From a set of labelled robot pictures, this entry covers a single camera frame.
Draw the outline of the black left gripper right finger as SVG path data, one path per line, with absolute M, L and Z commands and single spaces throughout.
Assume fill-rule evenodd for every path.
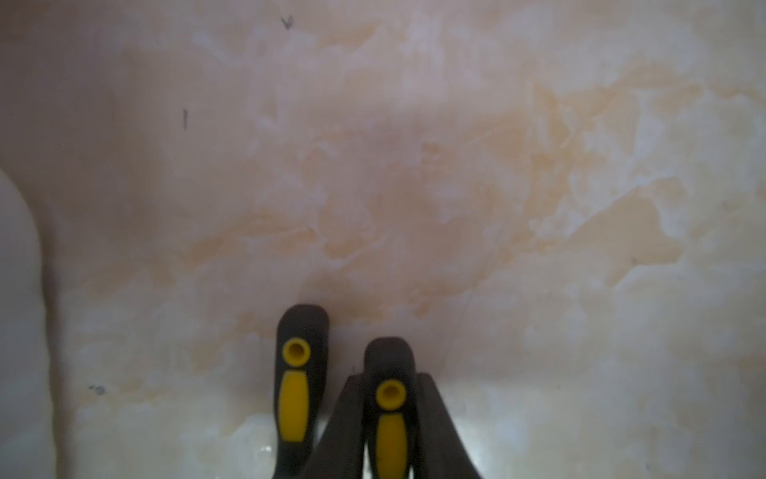
M 480 478 L 433 377 L 417 374 L 416 478 Z

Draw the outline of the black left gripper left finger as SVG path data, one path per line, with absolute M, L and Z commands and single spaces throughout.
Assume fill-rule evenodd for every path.
M 364 391 L 361 374 L 347 378 L 321 439 L 299 478 L 359 479 L 364 463 Z

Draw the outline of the black yellow file tool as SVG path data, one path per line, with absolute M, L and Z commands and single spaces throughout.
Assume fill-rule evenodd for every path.
M 275 478 L 296 478 L 313 451 L 328 367 L 329 316 L 319 305 L 294 305 L 276 331 L 273 413 Z

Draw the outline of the white plastic storage box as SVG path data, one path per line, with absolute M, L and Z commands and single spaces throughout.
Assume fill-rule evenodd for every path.
M 1 476 L 54 478 L 57 450 L 50 389 L 42 257 L 19 190 L 1 176 Z

